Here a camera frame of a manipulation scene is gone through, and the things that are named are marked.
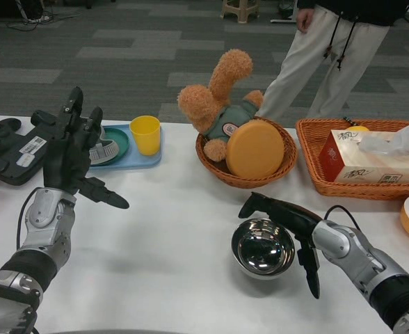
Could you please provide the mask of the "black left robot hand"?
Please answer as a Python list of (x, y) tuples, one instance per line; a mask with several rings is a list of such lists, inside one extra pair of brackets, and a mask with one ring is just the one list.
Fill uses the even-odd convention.
[(56, 128), (48, 142), (43, 164), (44, 186), (70, 195), (80, 193), (94, 202), (105, 202), (120, 209), (129, 203), (108, 190), (96, 177), (87, 177), (90, 168), (90, 149), (101, 134), (103, 111), (95, 107), (89, 117), (81, 116), (83, 92), (74, 87), (56, 118)]

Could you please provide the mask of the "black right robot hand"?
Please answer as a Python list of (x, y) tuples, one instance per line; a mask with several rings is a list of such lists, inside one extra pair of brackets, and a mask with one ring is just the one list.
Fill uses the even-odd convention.
[(298, 261), (306, 271), (306, 279), (312, 295), (319, 299), (320, 284), (317, 273), (319, 259), (312, 233), (322, 218), (299, 205), (252, 192), (243, 204), (239, 218), (248, 218), (256, 211), (267, 214), (272, 222), (293, 233), (295, 239), (300, 242), (300, 250), (297, 252)]

